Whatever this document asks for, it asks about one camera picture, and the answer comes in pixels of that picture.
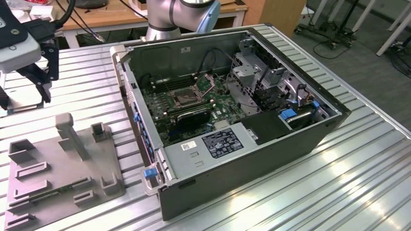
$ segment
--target screw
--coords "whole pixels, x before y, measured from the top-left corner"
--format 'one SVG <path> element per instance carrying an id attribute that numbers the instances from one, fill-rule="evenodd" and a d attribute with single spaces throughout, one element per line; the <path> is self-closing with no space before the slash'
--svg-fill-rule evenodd
<path id="1" fill-rule="evenodd" d="M 12 29 L 12 31 L 10 31 L 10 32 L 12 32 L 12 34 L 13 34 L 13 35 L 20 34 L 20 31 L 18 31 L 18 30 L 16 30 L 16 29 Z"/>

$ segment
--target motherboard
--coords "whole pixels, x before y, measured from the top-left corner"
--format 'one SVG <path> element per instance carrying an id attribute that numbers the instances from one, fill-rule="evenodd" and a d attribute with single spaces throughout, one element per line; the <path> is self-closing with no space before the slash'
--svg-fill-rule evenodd
<path id="1" fill-rule="evenodd" d="M 226 89 L 225 76 L 202 74 L 173 82 L 161 79 L 152 81 L 141 92 L 164 146 L 224 128 L 245 117 Z"/>

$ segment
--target connector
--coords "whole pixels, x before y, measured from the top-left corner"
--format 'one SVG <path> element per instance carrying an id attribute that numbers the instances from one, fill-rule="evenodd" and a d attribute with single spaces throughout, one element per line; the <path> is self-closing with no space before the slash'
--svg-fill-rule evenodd
<path id="1" fill-rule="evenodd" d="M 22 23 L 37 43 L 42 43 L 54 38 L 56 25 L 53 22 L 36 19 Z"/>
<path id="2" fill-rule="evenodd" d="M 98 40 L 100 42 L 105 42 L 105 39 L 102 38 L 101 35 L 98 35 L 97 33 L 93 33 L 93 36 L 94 36 L 96 40 Z"/>

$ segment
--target wooden cabinet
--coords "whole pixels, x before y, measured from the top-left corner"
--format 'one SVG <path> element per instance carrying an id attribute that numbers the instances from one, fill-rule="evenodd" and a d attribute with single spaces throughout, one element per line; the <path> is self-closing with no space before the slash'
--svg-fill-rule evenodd
<path id="1" fill-rule="evenodd" d="M 292 36 L 306 0 L 242 0 L 248 6 L 242 25 L 270 23 Z"/>

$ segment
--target power supply label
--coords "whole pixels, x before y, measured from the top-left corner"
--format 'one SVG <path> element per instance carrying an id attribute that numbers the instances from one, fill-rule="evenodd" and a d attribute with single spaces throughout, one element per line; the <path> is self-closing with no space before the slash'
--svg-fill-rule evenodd
<path id="1" fill-rule="evenodd" d="M 213 158 L 220 158 L 244 147 L 230 128 L 204 136 L 202 141 Z"/>

